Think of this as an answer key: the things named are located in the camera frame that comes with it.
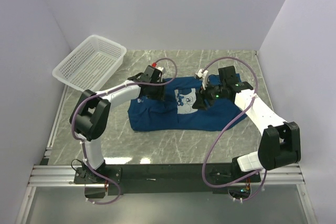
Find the blue mickey mouse t-shirt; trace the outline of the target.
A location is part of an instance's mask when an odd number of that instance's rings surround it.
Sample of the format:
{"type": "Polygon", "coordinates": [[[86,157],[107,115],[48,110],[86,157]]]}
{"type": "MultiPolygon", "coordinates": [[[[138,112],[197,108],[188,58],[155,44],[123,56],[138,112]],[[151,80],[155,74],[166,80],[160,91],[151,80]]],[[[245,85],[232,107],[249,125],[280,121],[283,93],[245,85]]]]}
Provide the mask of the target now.
{"type": "Polygon", "coordinates": [[[192,108],[202,81],[179,77],[165,86],[164,101],[141,97],[131,100],[128,116],[131,129],[221,131],[241,110],[227,99],[217,100],[207,110],[192,108]]]}

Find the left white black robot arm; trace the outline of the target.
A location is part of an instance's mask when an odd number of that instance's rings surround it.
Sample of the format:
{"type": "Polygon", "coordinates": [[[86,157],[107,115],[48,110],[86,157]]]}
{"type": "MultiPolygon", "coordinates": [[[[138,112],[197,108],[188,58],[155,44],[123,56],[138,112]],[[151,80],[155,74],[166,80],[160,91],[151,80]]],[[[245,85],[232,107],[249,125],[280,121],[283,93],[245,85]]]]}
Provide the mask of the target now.
{"type": "Polygon", "coordinates": [[[86,176],[91,182],[104,179],[105,160],[101,150],[101,136],[106,130],[110,111],[128,101],[147,97],[163,100],[165,93],[165,68],[155,63],[144,72],[129,77],[122,84],[104,91],[84,91],[69,119],[71,133],[83,148],[83,163],[89,167],[86,176]]]}

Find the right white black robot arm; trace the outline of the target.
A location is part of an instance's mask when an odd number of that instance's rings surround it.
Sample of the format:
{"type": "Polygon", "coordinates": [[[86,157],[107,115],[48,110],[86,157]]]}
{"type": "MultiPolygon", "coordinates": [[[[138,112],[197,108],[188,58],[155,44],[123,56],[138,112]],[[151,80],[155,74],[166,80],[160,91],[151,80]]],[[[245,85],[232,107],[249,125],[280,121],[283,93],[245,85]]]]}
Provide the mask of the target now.
{"type": "Polygon", "coordinates": [[[300,129],[297,123],[278,116],[256,93],[255,87],[241,82],[235,67],[218,70],[220,84],[209,82],[207,70],[200,69],[196,77],[202,81],[196,93],[194,109],[205,110],[218,99],[227,99],[236,105],[255,124],[261,134],[255,152],[236,157],[230,175],[241,182],[254,170],[273,170],[301,160],[300,129]]]}

